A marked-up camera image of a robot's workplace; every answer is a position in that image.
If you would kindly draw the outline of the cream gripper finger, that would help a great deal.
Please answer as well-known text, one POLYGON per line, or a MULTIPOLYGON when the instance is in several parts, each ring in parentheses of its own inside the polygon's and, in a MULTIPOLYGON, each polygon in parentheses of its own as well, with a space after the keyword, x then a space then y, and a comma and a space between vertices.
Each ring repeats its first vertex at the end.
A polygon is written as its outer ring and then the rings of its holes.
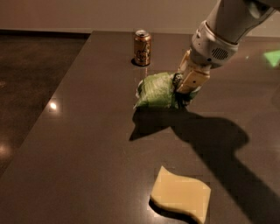
POLYGON ((190 70, 190 51, 187 50, 178 66, 179 74, 188 74, 190 70))
POLYGON ((182 75, 176 91, 181 94, 189 94, 210 78, 210 66, 183 65, 178 72, 182 75))

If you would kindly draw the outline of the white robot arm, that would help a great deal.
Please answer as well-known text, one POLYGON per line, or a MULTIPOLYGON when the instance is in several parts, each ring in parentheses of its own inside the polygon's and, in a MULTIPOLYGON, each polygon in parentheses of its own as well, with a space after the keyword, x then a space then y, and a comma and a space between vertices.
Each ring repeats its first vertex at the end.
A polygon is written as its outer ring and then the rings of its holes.
POLYGON ((178 69, 176 91, 189 94, 200 89, 210 70, 228 62, 242 38, 279 9, 280 0, 219 0, 192 36, 178 69))

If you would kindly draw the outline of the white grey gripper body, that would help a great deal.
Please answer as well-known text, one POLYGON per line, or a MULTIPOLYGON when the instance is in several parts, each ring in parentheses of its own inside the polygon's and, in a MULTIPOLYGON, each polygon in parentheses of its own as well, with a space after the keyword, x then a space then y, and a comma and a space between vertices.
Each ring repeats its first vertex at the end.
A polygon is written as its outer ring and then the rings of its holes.
POLYGON ((202 67, 222 67, 237 52, 238 46, 217 37, 203 21, 192 36, 190 58, 202 67))

